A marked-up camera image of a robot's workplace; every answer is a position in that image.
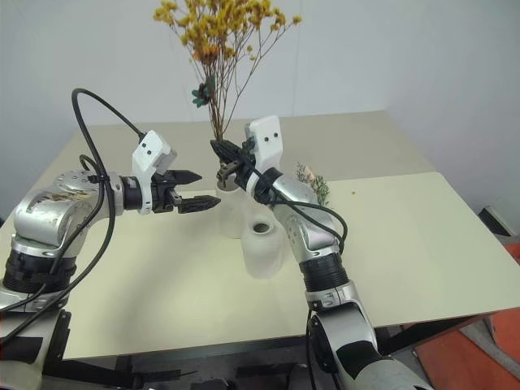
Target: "yellow dried flower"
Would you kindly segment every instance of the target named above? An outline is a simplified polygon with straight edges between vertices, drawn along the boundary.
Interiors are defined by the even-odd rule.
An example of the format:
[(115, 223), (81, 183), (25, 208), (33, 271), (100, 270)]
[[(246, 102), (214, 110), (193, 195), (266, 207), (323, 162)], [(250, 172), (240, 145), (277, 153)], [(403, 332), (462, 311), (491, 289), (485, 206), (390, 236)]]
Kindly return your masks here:
[(275, 23), (277, 23), (277, 24), (285, 24), (285, 21), (286, 21), (285, 20), (285, 15), (280, 12), (279, 15), (276, 16)]
[(164, 23), (166, 24), (169, 24), (169, 25), (172, 25), (173, 24), (173, 18), (171, 17), (170, 13), (167, 12), (165, 15), (164, 15), (164, 19), (163, 19)]
[(262, 8), (264, 12), (268, 12), (271, 8), (271, 0), (262, 0)]
[(161, 0), (162, 8), (166, 11), (175, 11), (177, 9), (176, 2), (168, 2), (167, 0)]
[(164, 14), (164, 9), (163, 8), (158, 8), (157, 10), (155, 10), (155, 13), (154, 13), (154, 20), (163, 20), (163, 14)]
[(234, 57), (235, 55), (235, 50), (232, 47), (226, 46), (226, 49), (224, 51), (224, 58), (229, 59), (231, 57)]
[(185, 16), (185, 17), (182, 18), (181, 20), (177, 20), (177, 24), (178, 24), (180, 27), (187, 27), (188, 24), (189, 24), (189, 16)]

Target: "orange object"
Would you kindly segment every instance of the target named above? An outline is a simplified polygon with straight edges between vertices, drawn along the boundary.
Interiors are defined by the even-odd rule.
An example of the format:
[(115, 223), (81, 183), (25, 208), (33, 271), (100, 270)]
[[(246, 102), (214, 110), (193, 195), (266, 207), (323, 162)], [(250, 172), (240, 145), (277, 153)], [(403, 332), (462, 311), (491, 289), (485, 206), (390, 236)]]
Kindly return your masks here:
[(415, 350), (435, 390), (520, 390), (520, 381), (459, 331)]
[(520, 264), (520, 242), (516, 244), (507, 244), (505, 246), (507, 251), (513, 256), (513, 258)]
[[(520, 243), (505, 248), (520, 264)], [(493, 338), (496, 345), (520, 362), (520, 309), (504, 310), (491, 316)]]

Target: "tabletop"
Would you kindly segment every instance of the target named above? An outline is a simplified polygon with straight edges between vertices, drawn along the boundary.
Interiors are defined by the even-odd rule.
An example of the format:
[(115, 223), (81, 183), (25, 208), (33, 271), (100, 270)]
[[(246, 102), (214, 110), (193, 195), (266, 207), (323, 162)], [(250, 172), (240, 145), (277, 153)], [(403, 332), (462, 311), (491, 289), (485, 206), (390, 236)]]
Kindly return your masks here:
[[(281, 123), (282, 170), (293, 171), (301, 161), (330, 180), (329, 206), (349, 225), (344, 266), (373, 326), (520, 306), (520, 267), (386, 114)], [(237, 122), (231, 139), (241, 139), (241, 126)], [(183, 196), (214, 193), (217, 164), (206, 145), (210, 129), (204, 127), (209, 124), (142, 127), (159, 131), (177, 148), (175, 168), (205, 176), (198, 187), (183, 188)], [(107, 169), (129, 174), (136, 141), (131, 133), (97, 127), (93, 138)], [(77, 154), (85, 151), (75, 136), (36, 186), (77, 167)], [(134, 211), (118, 217), (105, 256), (67, 304), (72, 321), (65, 358), (303, 334), (305, 286), (288, 245), (274, 278), (253, 279), (240, 241), (220, 235), (215, 215), (215, 210), (146, 216)], [(106, 221), (90, 229), (77, 259), (79, 270), (97, 251), (105, 229)], [(10, 217), (0, 230), (4, 262), (12, 232)]]

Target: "white wall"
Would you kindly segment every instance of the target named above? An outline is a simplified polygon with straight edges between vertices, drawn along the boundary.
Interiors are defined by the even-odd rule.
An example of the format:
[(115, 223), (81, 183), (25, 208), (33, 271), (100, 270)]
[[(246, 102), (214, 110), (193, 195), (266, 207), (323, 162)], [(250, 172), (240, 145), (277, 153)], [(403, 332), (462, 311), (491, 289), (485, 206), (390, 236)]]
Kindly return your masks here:
[[(0, 215), (77, 131), (76, 86), (136, 122), (207, 120), (185, 52), (151, 19), (158, 0), (0, 1)], [(304, 23), (258, 69), (237, 118), (388, 109), (472, 207), (493, 204), (520, 230), (517, 1), (277, 3)], [(82, 104), (88, 123), (115, 123)]]

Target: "floor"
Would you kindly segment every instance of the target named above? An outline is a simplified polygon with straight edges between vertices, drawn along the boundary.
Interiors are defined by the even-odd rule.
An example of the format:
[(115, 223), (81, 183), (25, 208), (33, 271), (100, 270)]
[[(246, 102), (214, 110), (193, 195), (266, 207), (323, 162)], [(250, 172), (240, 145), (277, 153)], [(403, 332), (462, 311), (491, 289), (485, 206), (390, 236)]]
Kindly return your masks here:
[[(395, 358), (406, 364), (417, 375), (425, 380), (427, 377), (421, 367), (420, 362), (411, 351), (400, 352)], [(281, 370), (291, 366), (289, 363), (300, 365), (299, 375), (292, 378), (291, 388), (298, 390), (310, 390), (310, 382), (308, 373), (301, 367), (305, 365), (306, 354), (304, 346), (296, 346), (282, 349), (269, 349), (252, 353), (236, 353), (225, 356), (216, 357), (200, 357), (189, 360), (171, 360), (163, 359), (162, 362), (147, 361), (146, 357), (134, 359), (136, 371), (166, 371), (181, 370), (181, 372), (196, 371), (193, 374), (180, 377), (178, 380), (167, 383), (147, 383), (145, 389), (153, 390), (194, 390), (192, 384), (200, 383), (210, 379), (225, 378), (230, 379), (236, 384), (237, 390), (285, 390), (287, 388), (287, 375), (285, 373), (279, 375), (255, 375), (248, 376), (248, 369), (251, 366), (276, 365), (263, 367), (264, 369), (276, 371), (277, 367)], [(114, 359), (97, 360), (97, 364), (101, 366), (114, 365)], [(334, 384), (330, 375), (325, 375), (315, 366), (314, 373), (318, 389), (333, 389)], [(62, 379), (45, 378), (42, 390), (65, 390), (74, 388), (77, 390), (94, 390), (101, 389), (101, 386), (90, 385), (86, 383), (72, 383)]]
[(490, 339), (480, 322), (419, 345), (418, 356), (434, 388), (520, 390), (520, 365)]

